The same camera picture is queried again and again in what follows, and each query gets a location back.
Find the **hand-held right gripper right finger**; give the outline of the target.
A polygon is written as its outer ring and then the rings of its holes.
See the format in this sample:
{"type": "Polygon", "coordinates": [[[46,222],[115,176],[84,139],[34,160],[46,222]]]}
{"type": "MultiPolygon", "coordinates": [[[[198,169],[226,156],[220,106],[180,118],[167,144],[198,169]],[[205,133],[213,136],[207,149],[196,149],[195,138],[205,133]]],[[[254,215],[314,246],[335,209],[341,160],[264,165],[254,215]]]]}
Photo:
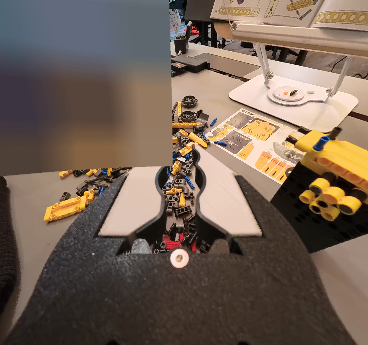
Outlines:
{"type": "Polygon", "coordinates": [[[196,230],[205,241],[262,236],[236,174],[200,146],[194,145],[196,230]]]}

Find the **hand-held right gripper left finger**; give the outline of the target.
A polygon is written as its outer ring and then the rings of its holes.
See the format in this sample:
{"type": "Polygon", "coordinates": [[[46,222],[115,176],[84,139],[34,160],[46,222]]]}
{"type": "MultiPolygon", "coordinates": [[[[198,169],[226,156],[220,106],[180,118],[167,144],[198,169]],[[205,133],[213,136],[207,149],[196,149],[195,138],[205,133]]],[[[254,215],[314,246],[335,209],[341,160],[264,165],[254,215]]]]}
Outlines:
{"type": "Polygon", "coordinates": [[[158,240],[166,227],[165,200],[160,191],[166,181],[165,167],[130,170],[98,236],[124,238],[129,246],[136,239],[145,239],[150,245],[158,240]]]}

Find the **heap of black red pins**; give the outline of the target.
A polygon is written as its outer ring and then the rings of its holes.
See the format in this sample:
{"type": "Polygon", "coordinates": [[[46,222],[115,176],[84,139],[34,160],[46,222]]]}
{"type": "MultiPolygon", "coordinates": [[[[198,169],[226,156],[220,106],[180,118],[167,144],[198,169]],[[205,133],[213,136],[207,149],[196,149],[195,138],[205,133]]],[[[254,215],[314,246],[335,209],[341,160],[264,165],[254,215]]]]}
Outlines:
{"type": "Polygon", "coordinates": [[[162,237],[154,242],[152,251],[154,254],[160,254],[176,248],[188,249],[194,253],[209,253],[211,245],[199,237],[194,220],[191,219],[184,220],[182,227],[173,223],[162,237]]]}

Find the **pile of toy building parts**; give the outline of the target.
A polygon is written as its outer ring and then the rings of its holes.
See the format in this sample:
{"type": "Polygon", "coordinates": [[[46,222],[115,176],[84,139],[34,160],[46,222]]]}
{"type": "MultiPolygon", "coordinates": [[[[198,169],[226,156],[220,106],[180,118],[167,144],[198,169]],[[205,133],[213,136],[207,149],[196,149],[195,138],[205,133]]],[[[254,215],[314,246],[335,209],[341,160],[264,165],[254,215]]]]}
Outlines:
{"type": "MultiPolygon", "coordinates": [[[[178,120],[178,102],[173,106],[172,129],[173,145],[179,146],[172,154],[172,166],[166,168],[167,181],[162,188],[162,193],[166,200],[167,213],[172,214],[177,208],[184,208],[187,201],[193,205],[195,201],[195,186],[190,180],[192,174],[193,145],[207,147],[210,140],[205,136],[205,129],[208,127],[208,115],[202,109],[196,110],[197,118],[195,122],[180,122],[178,120]]],[[[97,196],[100,196],[107,188],[121,176],[127,176],[133,168],[94,168],[82,170],[66,170],[59,172],[60,179],[70,175],[74,177],[86,177],[87,181],[82,182],[76,188],[76,196],[87,197],[87,204],[91,203],[97,196]]]]}

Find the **yellow grey sticker sheet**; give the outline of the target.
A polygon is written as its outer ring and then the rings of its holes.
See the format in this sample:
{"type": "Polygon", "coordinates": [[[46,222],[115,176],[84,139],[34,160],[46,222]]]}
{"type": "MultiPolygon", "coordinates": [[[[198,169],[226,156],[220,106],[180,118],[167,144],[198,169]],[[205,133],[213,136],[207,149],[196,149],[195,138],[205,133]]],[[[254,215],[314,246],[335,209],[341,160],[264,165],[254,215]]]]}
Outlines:
{"type": "Polygon", "coordinates": [[[208,130],[206,138],[212,144],[278,184],[284,183],[305,155],[286,141],[288,136],[299,140],[301,133],[244,108],[208,130]]]}

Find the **yellow flat panel piece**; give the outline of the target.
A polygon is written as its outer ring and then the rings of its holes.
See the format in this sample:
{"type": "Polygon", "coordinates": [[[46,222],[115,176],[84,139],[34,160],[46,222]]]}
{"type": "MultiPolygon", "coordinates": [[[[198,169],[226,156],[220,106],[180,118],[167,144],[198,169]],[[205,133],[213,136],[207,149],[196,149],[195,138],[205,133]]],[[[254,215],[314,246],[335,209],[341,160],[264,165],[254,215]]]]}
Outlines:
{"type": "Polygon", "coordinates": [[[87,206],[87,197],[84,195],[82,197],[76,197],[69,200],[60,202],[59,204],[53,204],[47,207],[44,221],[51,222],[58,219],[66,218],[76,213],[80,213],[85,210],[87,206]]]}

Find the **black toy wheels group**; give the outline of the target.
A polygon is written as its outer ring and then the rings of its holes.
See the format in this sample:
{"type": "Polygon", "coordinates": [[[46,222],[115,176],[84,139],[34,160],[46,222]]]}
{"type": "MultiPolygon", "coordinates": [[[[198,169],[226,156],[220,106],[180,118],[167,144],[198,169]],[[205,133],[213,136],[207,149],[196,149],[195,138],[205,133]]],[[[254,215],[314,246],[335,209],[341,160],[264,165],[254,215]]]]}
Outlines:
{"type": "Polygon", "coordinates": [[[196,112],[193,111],[193,108],[196,107],[198,100],[193,95],[186,95],[181,101],[178,102],[178,120],[180,122],[195,122],[197,115],[196,112]]]}

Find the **white book stand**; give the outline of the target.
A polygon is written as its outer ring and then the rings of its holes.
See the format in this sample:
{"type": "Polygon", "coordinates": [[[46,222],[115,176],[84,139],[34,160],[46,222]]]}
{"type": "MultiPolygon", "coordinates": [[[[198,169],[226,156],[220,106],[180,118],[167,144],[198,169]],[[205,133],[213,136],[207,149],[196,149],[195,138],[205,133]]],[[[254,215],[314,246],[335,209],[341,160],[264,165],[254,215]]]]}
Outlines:
{"type": "Polygon", "coordinates": [[[229,98],[290,124],[329,132],[357,106],[358,99],[339,91],[353,56],[367,57],[367,32],[215,22],[223,38],[253,42],[262,74],[232,90],[229,98]],[[289,79],[271,70],[265,44],[347,55],[332,88],[308,84],[303,76],[289,79]]]}

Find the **person's black knit sweater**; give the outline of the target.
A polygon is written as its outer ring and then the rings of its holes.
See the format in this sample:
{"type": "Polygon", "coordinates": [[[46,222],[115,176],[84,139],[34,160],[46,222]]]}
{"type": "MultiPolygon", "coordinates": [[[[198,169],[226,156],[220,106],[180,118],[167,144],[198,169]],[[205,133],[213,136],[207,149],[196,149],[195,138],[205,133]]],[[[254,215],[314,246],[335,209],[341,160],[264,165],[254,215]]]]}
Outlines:
{"type": "Polygon", "coordinates": [[[0,177],[0,315],[20,282],[19,252],[12,223],[10,190],[0,177]]]}

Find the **dark table hatch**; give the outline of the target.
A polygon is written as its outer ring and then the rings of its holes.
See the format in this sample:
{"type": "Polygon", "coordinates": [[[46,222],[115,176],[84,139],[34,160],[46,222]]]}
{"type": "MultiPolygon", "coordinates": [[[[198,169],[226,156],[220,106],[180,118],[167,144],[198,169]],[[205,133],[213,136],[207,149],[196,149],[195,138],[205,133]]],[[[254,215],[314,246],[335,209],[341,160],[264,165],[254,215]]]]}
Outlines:
{"type": "Polygon", "coordinates": [[[211,71],[237,78],[245,77],[246,75],[260,68],[258,65],[253,65],[210,53],[202,53],[195,57],[209,62],[211,71]]]}

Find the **black dock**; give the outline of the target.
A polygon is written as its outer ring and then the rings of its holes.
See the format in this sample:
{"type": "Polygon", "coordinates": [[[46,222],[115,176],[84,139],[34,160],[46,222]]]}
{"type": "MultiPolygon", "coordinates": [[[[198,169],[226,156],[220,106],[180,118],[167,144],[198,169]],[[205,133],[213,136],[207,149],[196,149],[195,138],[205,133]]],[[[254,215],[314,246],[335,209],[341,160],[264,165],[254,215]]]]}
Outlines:
{"type": "Polygon", "coordinates": [[[171,58],[171,77],[178,76],[184,72],[198,73],[210,69],[210,62],[202,58],[187,55],[179,55],[171,58]]]}

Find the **black charging device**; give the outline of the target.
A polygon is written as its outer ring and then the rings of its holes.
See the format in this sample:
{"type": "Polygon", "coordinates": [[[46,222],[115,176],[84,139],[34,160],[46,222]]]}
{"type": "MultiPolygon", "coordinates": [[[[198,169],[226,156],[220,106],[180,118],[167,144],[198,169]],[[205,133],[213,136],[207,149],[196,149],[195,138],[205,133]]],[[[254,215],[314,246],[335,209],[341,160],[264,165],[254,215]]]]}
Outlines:
{"type": "Polygon", "coordinates": [[[189,21],[186,25],[186,31],[176,36],[174,40],[175,53],[179,56],[185,54],[189,47],[189,39],[192,33],[192,21],[189,21]]]}

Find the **instruction booklet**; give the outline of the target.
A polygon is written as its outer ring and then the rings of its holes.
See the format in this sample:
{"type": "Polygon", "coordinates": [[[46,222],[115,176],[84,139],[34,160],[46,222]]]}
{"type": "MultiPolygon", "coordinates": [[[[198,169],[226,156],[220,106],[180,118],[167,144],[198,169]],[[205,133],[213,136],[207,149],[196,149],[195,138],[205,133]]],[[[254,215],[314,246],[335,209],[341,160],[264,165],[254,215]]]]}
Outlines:
{"type": "Polygon", "coordinates": [[[368,30],[368,0],[215,0],[212,20],[368,30]]]}

